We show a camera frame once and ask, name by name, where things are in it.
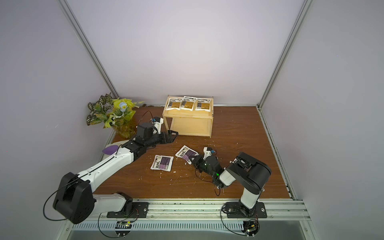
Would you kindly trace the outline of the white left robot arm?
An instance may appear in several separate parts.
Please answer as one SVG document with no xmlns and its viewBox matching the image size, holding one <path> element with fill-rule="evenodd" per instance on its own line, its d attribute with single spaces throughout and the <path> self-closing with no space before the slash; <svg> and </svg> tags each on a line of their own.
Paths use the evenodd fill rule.
<svg viewBox="0 0 384 240">
<path fill-rule="evenodd" d="M 73 224 L 102 213 L 129 217 L 134 212 L 130 196 L 122 192 L 111 195 L 96 195 L 94 192 L 109 177 L 138 160 L 147 150 L 173 143 L 179 133 L 172 130 L 162 132 L 161 126 L 159 119 L 139 125 L 137 134 L 109 157 L 78 174 L 69 172 L 64 175 L 55 193 L 53 208 Z"/>
</svg>

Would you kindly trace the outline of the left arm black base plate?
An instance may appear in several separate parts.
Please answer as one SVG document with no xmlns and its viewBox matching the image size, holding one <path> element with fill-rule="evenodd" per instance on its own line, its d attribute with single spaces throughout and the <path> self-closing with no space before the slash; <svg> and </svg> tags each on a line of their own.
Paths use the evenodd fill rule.
<svg viewBox="0 0 384 240">
<path fill-rule="evenodd" d="M 119 212 L 108 212 L 107 218 L 146 218 L 149 210 L 148 202 L 129 202 Z"/>
</svg>

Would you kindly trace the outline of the purple coffee bag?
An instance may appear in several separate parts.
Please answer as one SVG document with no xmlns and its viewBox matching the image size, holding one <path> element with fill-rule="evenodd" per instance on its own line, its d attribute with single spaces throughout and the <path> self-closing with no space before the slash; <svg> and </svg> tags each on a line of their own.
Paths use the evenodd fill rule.
<svg viewBox="0 0 384 240">
<path fill-rule="evenodd" d="M 176 154 L 175 156 L 178 158 L 184 159 L 189 165 L 192 164 L 190 157 L 197 156 L 198 152 L 192 150 L 191 148 L 187 146 L 183 146 Z"/>
<path fill-rule="evenodd" d="M 170 172 L 172 169 L 173 159 L 174 157 L 172 156 L 155 155 L 155 159 L 151 165 L 151 170 Z"/>
</svg>

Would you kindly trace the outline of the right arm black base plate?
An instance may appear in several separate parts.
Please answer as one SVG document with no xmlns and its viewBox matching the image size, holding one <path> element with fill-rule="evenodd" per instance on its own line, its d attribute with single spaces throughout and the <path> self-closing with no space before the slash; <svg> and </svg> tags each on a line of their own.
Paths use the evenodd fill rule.
<svg viewBox="0 0 384 240">
<path fill-rule="evenodd" d="M 262 202 L 257 202 L 251 209 L 241 202 L 227 202 L 224 204 L 223 211 L 230 219 L 266 219 L 268 217 L 265 204 Z"/>
</svg>

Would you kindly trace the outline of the yellow coffee bag small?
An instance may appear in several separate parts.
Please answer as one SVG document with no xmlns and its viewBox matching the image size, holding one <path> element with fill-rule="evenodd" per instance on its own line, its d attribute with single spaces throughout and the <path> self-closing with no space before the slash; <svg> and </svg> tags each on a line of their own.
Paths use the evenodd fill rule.
<svg viewBox="0 0 384 240">
<path fill-rule="evenodd" d="M 211 99 L 204 99 L 204 98 L 199 98 L 197 100 L 197 105 L 195 107 L 196 111 L 206 111 L 210 112 L 211 111 Z"/>
</svg>

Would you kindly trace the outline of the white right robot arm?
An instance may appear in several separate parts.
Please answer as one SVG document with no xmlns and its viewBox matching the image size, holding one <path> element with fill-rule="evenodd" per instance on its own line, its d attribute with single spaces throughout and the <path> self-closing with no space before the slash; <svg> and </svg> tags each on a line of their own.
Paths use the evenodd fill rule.
<svg viewBox="0 0 384 240">
<path fill-rule="evenodd" d="M 197 171 L 211 176 L 212 183 L 220 189 L 239 182 L 244 187 L 240 207 L 246 210 L 255 207 L 272 174 L 267 164 L 244 152 L 240 152 L 226 168 L 213 155 L 196 155 L 189 159 Z"/>
</svg>

